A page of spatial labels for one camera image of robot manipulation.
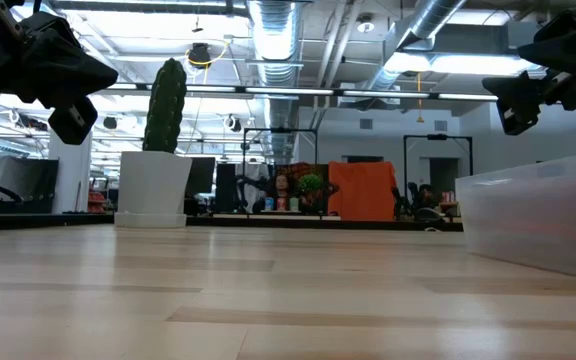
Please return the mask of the black panel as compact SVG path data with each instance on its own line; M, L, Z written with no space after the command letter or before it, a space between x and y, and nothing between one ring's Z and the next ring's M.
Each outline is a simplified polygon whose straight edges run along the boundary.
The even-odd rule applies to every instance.
M218 212L232 212L237 198L236 165L219 163L216 167L215 206Z

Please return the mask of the black aluminium table frame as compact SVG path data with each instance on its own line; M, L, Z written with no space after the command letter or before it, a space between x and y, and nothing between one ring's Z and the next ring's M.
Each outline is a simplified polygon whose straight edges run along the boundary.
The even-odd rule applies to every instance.
M0 214L0 230L18 230L29 228L47 228L60 226L113 224L113 215L102 214ZM288 228L288 229L335 229L335 230L379 230L379 231L425 231L434 228L442 232L462 232L461 223L423 223L423 222L374 222L323 220L318 217L305 219L271 219L261 216L252 217L190 217L188 226L203 227L244 227L244 228Z

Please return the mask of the person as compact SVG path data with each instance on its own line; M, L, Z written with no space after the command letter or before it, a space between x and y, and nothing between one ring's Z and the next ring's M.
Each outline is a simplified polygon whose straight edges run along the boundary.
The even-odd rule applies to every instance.
M289 199L293 195L292 180L285 174L278 174L270 183L267 195L272 198Z

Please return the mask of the orange red cloth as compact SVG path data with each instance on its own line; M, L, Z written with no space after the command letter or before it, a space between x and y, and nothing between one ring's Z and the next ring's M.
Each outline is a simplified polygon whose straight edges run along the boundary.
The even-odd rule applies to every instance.
M394 221L397 183L392 163L329 162L328 179L337 189L328 198L329 214L342 221Z

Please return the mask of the translucent plastic bin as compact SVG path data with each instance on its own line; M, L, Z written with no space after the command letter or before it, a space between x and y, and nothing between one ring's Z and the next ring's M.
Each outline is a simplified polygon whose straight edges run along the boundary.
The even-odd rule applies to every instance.
M459 178L467 250L576 276L576 156Z

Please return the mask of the small green bushy plant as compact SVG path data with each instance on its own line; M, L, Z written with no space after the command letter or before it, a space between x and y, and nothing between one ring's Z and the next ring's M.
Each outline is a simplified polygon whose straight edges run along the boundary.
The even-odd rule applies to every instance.
M303 175L299 179L299 190L302 195L315 193L322 188L323 180L316 173Z

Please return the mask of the silver smooth ventilation duct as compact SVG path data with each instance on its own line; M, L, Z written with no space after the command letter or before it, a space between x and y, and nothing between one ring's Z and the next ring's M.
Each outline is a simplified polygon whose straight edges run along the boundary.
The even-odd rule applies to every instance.
M391 91L401 76L414 77L421 91L420 76L430 70L426 53L435 45L439 31L467 0L419 0L411 15L393 23L383 41L382 65L366 82L368 92Z

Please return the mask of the white pillar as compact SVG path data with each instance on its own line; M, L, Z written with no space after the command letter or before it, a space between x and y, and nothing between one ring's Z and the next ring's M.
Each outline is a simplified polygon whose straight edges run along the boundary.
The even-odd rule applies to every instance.
M80 145L65 144L53 130L49 135L49 159L58 161L52 212L87 212L92 134Z

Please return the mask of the silver ribbed ventilation duct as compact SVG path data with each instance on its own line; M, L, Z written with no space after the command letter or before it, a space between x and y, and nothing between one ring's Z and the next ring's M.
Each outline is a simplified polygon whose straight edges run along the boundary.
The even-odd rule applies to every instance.
M302 5L289 0L247 0L260 84L297 86L298 35ZM298 98L271 95L263 99L267 128L297 128Z

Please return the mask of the dark grey partition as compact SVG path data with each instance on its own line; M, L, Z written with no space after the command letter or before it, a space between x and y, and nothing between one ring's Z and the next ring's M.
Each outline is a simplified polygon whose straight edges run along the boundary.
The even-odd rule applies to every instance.
M0 157L0 214L51 213L59 162Z

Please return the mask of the black monitor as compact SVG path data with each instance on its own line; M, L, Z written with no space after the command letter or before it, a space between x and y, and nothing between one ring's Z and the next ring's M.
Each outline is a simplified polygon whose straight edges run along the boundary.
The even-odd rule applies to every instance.
M214 157L192 157L192 164L185 193L188 197L211 193L216 159Z

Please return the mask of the white hexagonal plant pot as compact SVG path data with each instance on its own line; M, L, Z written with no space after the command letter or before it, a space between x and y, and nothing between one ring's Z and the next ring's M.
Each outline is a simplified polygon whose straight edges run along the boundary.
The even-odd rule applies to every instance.
M184 197L192 160L160 151L123 152L120 160L118 228L186 226Z

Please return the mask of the long ceiling light strip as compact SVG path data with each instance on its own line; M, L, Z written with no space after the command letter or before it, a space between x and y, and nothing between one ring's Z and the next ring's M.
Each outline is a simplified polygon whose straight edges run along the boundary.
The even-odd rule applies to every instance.
M497 96L488 94L373 91L343 88L290 88L234 85L188 85L187 90L199 94L255 94L285 96L361 97L380 99L417 99L441 101L495 102Z

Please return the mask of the green cactus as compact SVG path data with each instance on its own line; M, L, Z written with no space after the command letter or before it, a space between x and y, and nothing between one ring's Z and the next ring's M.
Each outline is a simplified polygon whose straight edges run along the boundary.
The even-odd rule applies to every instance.
M165 61L158 70L151 86L144 151L175 152L187 93L186 80L182 64L174 58Z

